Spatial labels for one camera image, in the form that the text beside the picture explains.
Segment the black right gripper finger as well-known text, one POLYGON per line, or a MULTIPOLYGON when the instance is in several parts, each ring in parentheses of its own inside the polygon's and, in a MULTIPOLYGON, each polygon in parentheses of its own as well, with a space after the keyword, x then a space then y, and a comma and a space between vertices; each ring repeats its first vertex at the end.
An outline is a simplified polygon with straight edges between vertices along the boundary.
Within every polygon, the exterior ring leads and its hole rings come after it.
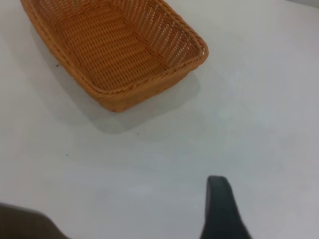
POLYGON ((251 239, 241 219, 228 180, 209 176, 206 183, 205 222, 202 239, 251 239))

